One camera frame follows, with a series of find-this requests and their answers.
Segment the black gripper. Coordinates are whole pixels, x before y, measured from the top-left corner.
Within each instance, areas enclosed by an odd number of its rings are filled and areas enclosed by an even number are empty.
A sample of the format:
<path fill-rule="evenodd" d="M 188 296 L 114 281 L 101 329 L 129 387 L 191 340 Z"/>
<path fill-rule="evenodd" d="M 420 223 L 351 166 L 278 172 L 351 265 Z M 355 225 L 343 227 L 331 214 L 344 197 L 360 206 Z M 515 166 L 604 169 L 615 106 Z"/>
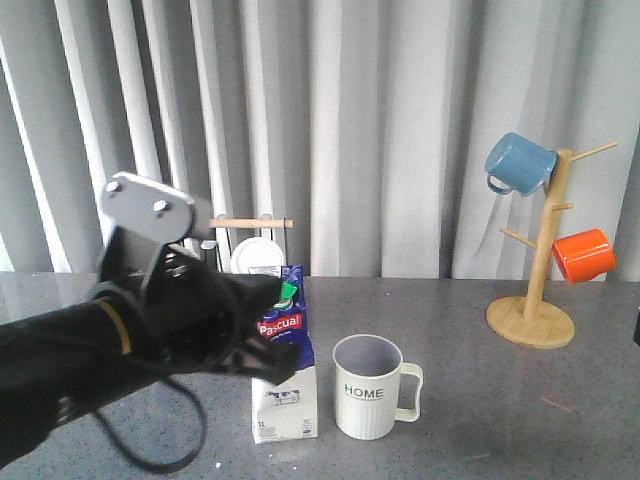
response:
<path fill-rule="evenodd" d="M 290 347 L 257 324 L 280 298 L 266 275 L 224 274 L 181 246 L 112 232 L 93 298 L 119 335 L 118 352 L 162 375 L 211 372 L 287 379 Z"/>

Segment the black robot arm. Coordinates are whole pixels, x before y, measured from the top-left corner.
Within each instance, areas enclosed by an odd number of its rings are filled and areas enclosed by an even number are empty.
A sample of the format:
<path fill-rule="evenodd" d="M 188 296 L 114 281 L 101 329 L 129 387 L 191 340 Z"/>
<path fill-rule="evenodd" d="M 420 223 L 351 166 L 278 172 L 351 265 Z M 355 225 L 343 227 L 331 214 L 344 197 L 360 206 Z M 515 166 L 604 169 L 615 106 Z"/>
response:
<path fill-rule="evenodd" d="M 273 276 L 223 274 L 177 242 L 117 228 L 83 303 L 1 328 L 1 461 L 154 383 L 213 373 L 281 384 L 300 349 L 263 337 L 258 321 L 280 297 Z"/>

